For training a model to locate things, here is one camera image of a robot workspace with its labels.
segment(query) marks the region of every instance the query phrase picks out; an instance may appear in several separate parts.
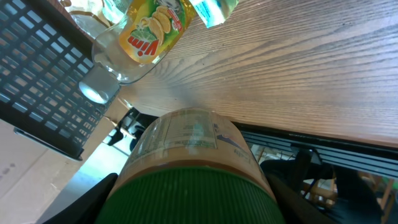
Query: yellow label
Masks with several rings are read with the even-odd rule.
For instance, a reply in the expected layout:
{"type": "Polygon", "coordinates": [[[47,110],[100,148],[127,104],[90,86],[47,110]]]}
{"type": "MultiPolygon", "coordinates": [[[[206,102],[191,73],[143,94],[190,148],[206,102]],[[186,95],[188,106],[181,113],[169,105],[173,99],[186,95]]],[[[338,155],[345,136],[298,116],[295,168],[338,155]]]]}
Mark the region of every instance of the yellow label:
{"type": "Polygon", "coordinates": [[[133,22],[120,33],[121,47],[133,60],[151,63],[178,41],[192,19],[186,16],[191,8],[180,0],[134,0],[127,12],[133,22]]]}

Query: green lid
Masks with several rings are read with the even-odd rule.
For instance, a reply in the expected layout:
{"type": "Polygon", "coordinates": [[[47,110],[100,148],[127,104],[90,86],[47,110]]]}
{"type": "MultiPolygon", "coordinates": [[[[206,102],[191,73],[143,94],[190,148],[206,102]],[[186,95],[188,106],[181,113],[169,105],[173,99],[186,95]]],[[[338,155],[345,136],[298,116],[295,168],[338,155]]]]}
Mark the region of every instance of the green lid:
{"type": "Polygon", "coordinates": [[[284,223],[273,199],[238,175],[177,167],[131,180],[110,196],[96,223],[284,223]]]}

